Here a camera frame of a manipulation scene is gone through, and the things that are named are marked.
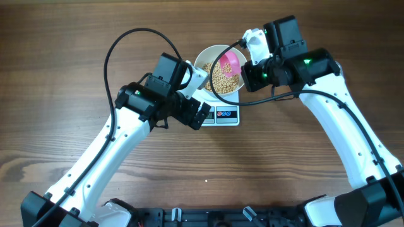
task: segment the digital kitchen scale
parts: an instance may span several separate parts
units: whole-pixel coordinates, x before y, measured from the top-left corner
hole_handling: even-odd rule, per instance
[[[237,126],[240,124],[240,107],[229,105],[212,97],[204,90],[196,90],[193,98],[211,106],[208,116],[202,126]],[[239,92],[224,97],[230,102],[239,102]]]

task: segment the black cable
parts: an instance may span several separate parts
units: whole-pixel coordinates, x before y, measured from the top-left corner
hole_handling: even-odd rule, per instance
[[[53,205],[32,227],[38,227],[40,226],[61,204],[62,202],[68,197],[68,195],[70,195],[72,193],[72,191],[77,187],[77,185],[81,182],[81,180],[85,177],[85,175],[91,170],[91,168],[93,167],[93,165],[98,161],[98,159],[101,157],[102,153],[105,151],[106,147],[109,144],[109,141],[111,141],[112,136],[114,135],[114,130],[115,130],[115,124],[116,124],[116,117],[115,117],[115,110],[114,110],[114,104],[112,102],[112,97],[111,97],[111,93],[109,90],[109,85],[108,85],[108,75],[107,75],[107,66],[108,66],[108,61],[109,61],[109,57],[112,53],[112,51],[114,50],[114,47],[118,44],[118,42],[124,38],[126,35],[129,35],[130,33],[133,32],[140,32],[140,31],[144,31],[144,32],[152,32],[155,33],[157,35],[160,35],[162,38],[164,38],[165,41],[167,41],[170,46],[173,48],[175,54],[177,55],[177,57],[182,60],[181,56],[178,53],[177,48],[174,46],[174,44],[162,33],[150,29],[150,28],[135,28],[132,30],[129,30],[125,33],[123,33],[121,36],[119,36],[115,42],[112,44],[112,46],[110,47],[110,49],[108,50],[107,56],[105,57],[105,62],[104,62],[104,84],[105,84],[105,90],[107,92],[107,98],[108,98],[108,104],[109,104],[109,108],[110,108],[110,112],[111,112],[111,126],[110,126],[110,130],[109,130],[109,134],[107,136],[107,139],[104,142],[104,145],[102,145],[100,151],[97,153],[97,155],[94,157],[94,159],[90,162],[90,164],[85,168],[85,170],[83,171],[83,173],[81,173],[81,175],[73,182],[73,184],[70,186],[69,190],[67,190],[64,195],[55,203],[55,205]],[[141,79],[141,81],[143,79],[145,79],[148,74],[145,74]]]
[[[274,96],[275,96],[275,85],[272,85],[272,87],[271,87],[271,97],[274,97]],[[282,98],[282,99],[277,99],[275,101],[286,101],[286,100],[292,100],[294,98],[295,97],[293,96],[292,98]]]
[[[143,76],[139,79],[138,84],[142,83],[143,80],[146,79],[146,77],[151,76],[151,75],[152,75],[152,73],[146,73],[145,75],[143,75]]]
[[[367,133],[365,127],[362,125],[362,123],[360,122],[360,120],[357,118],[357,116],[349,109],[349,107],[343,103],[341,100],[339,100],[337,97],[330,95],[328,93],[322,92],[322,91],[315,91],[315,90],[302,90],[302,91],[292,91],[292,92],[288,92],[288,93],[284,93],[281,95],[277,95],[277,96],[273,96],[270,98],[265,98],[262,100],[258,100],[255,102],[244,102],[244,103],[237,103],[237,102],[230,102],[227,101],[226,99],[222,98],[216,91],[215,88],[213,87],[213,69],[215,68],[215,65],[217,64],[217,62],[219,61],[219,59],[227,52],[229,51],[231,48],[235,47],[236,45],[239,45],[242,42],[242,40],[238,40],[237,42],[235,42],[234,44],[230,45],[229,47],[227,47],[222,53],[219,54],[219,56],[215,59],[215,61],[213,61],[212,67],[210,69],[210,73],[209,73],[209,83],[210,83],[210,87],[212,89],[213,94],[215,94],[215,96],[222,102],[230,104],[230,105],[238,105],[238,106],[250,106],[250,105],[257,105],[257,104],[261,104],[261,103],[265,103],[265,102],[270,102],[273,100],[278,100],[280,98],[286,97],[286,96],[297,96],[299,94],[317,94],[317,95],[323,95],[327,98],[330,98],[332,100],[334,100],[335,102],[337,102],[338,106],[340,108],[344,108],[347,113],[351,116],[351,118],[353,119],[353,121],[355,121],[355,123],[358,125],[360,131],[363,133],[367,143],[369,144],[369,146],[371,147],[371,150],[376,158],[376,161],[379,163],[384,175],[386,176],[391,189],[394,192],[394,195],[397,199],[398,205],[400,207],[400,212],[401,212],[401,216],[403,218],[403,222],[404,222],[404,204],[403,201],[401,199],[400,193],[398,192],[397,186],[395,185],[393,179],[391,178],[391,175],[389,174],[386,166],[384,165],[384,162],[382,160],[382,158],[380,157],[379,152],[377,151],[371,137],[369,136],[369,134]]]
[[[282,56],[282,52],[280,52],[279,54],[279,58],[281,60],[280,63],[276,63],[276,56],[279,50],[279,46],[275,47],[275,50],[272,53],[272,57],[269,58],[265,64],[265,70],[267,70],[269,64],[273,64],[272,67],[280,67],[283,65],[283,63],[285,62],[285,58]]]
[[[192,74],[193,74],[194,72],[193,72],[192,66],[191,66],[190,64],[188,64],[188,69],[189,69],[189,79],[187,80],[187,83],[184,83],[184,84],[180,85],[180,87],[179,87],[180,90],[186,88],[186,87],[188,86],[189,82],[190,82],[191,79],[192,79]]]

